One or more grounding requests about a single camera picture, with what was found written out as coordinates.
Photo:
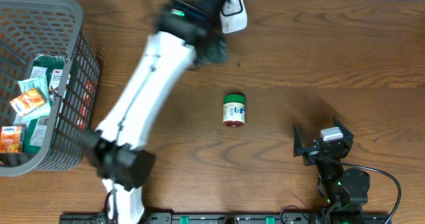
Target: jar label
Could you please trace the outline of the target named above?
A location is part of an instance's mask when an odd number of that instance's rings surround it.
[[[239,102],[228,102],[223,105],[223,122],[239,121],[245,123],[245,105]]]

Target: white plug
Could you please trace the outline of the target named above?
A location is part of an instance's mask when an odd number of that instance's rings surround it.
[[[246,13],[244,1],[226,1],[221,9],[220,19],[223,34],[229,34],[245,29],[248,25],[248,15]]]

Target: snack package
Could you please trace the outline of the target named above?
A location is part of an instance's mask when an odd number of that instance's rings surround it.
[[[39,107],[37,110],[34,110],[33,112],[28,113],[25,116],[20,115],[23,117],[23,120],[32,120],[40,116],[49,115],[51,107],[50,107],[50,102],[47,102],[50,99],[48,95],[46,76],[40,76],[40,77],[30,78],[27,80],[18,81],[18,83],[22,93],[25,93],[32,88],[35,88],[37,92],[42,96],[42,99],[44,100],[44,105]]]
[[[48,124],[48,116],[41,116],[33,120],[23,121],[19,116],[15,118],[13,125],[27,127],[23,151],[25,153],[37,153],[44,142]]]
[[[25,128],[22,126],[1,127],[0,153],[21,153],[24,136]]]
[[[43,97],[35,88],[32,88],[10,101],[10,104],[20,117],[25,117],[29,113],[44,106],[46,101],[44,101]]]
[[[44,75],[47,77],[51,105],[54,105],[54,97],[58,95],[58,87],[64,65],[65,58],[60,56],[37,55],[33,61],[33,70],[30,78]]]

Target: jar lid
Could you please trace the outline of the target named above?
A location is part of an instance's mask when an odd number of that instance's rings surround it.
[[[245,104],[245,97],[239,94],[229,94],[224,97],[224,103],[239,102]]]

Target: orange package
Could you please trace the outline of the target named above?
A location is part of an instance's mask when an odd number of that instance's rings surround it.
[[[46,101],[35,88],[32,88],[10,101],[10,104],[18,115],[23,117],[45,105]]]
[[[22,126],[1,127],[0,153],[20,153],[24,142],[25,129]]]

